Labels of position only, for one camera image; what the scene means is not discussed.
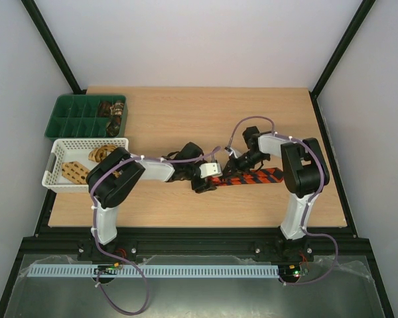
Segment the orange navy striped tie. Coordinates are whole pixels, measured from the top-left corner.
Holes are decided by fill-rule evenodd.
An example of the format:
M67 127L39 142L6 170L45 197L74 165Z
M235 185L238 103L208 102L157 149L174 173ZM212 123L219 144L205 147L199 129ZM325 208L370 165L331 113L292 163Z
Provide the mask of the orange navy striped tie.
M216 187L220 186L237 186L251 184L277 184L283 182L283 171L279 168L263 168L254 170L247 174L234 176L230 178L209 177L208 178Z

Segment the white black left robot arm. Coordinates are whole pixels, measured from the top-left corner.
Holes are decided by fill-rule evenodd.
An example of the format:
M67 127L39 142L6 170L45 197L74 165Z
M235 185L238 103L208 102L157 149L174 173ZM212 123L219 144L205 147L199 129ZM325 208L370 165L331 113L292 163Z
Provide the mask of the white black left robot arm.
M93 201L91 232L95 241L106 245L116 238L118 207L141 180L188 181L196 193L215 190L212 178L222 175L221 166L215 161L215 154L220 150L217 146L205 154L193 142L160 158L136 156L124 147L112 150L86 177Z

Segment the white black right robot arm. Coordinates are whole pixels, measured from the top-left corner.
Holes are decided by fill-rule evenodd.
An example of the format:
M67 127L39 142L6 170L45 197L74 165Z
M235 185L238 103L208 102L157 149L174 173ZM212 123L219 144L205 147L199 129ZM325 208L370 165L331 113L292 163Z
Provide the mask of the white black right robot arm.
M287 212L280 230L284 238L276 243L277 254L291 259L299 252L296 240L308 234L307 224L315 201L330 175L316 138L297 139L275 131L260 132L256 126L243 132L247 152L240 154L232 147L232 139L225 147L229 160L223 169L228 178L250 172L257 164L273 157L281 159L283 180L289 192Z

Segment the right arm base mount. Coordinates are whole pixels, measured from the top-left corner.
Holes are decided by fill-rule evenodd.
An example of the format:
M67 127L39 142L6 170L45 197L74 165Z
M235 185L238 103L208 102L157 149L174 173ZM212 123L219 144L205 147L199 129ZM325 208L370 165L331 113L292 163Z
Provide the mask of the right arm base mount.
M284 237L271 237L255 241L253 251L256 259L272 263L299 263L313 261L314 255L306 237L287 240Z

